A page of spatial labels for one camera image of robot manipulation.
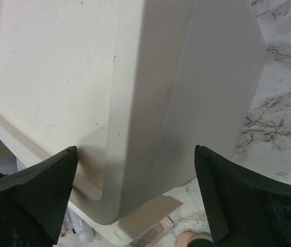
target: white tray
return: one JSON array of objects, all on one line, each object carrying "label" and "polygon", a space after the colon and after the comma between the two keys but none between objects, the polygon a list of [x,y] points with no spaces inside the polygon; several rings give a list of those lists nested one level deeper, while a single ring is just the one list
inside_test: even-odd
[{"label": "white tray", "polygon": [[233,154],[265,57],[247,0],[3,0],[0,139],[27,166],[78,146],[70,206],[111,224],[195,145]]}]

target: white lid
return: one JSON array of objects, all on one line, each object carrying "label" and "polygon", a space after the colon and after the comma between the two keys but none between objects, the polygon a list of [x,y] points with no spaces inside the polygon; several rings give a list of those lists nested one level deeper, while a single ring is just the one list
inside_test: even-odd
[{"label": "white lid", "polygon": [[87,233],[79,234],[79,238],[80,238],[81,242],[83,242],[83,243],[93,242],[94,241],[93,230],[91,230],[90,232],[87,232]]}]

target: marble surface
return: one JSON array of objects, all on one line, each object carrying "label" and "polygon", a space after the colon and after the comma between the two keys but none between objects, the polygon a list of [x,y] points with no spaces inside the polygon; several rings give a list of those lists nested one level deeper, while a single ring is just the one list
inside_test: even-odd
[{"label": "marble surface", "polygon": [[[251,0],[268,59],[233,161],[272,179],[291,184],[291,0]],[[208,232],[209,226],[196,180],[169,191],[184,204],[170,217],[175,227],[156,247],[173,247],[185,230]],[[96,236],[82,245],[74,236],[59,247],[114,247]]]}]

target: clear plastic bottle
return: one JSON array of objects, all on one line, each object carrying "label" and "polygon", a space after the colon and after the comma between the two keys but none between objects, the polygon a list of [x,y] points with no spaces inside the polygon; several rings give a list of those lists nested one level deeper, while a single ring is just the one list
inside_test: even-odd
[{"label": "clear plastic bottle", "polygon": [[69,208],[74,231],[78,234],[81,242],[89,243],[94,241],[94,231],[84,220],[82,220],[72,209]]}]

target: white marble countertop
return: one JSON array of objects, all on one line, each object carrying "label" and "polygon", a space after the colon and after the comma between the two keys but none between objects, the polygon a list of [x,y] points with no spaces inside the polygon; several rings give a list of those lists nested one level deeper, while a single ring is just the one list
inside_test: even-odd
[{"label": "white marble countertop", "polygon": [[[251,0],[267,44],[268,59],[233,161],[291,184],[291,0]],[[198,182],[167,193],[184,204],[170,217],[175,227],[156,247],[173,247],[185,230],[208,232]],[[82,245],[74,236],[59,247],[114,247],[100,236]]]}]

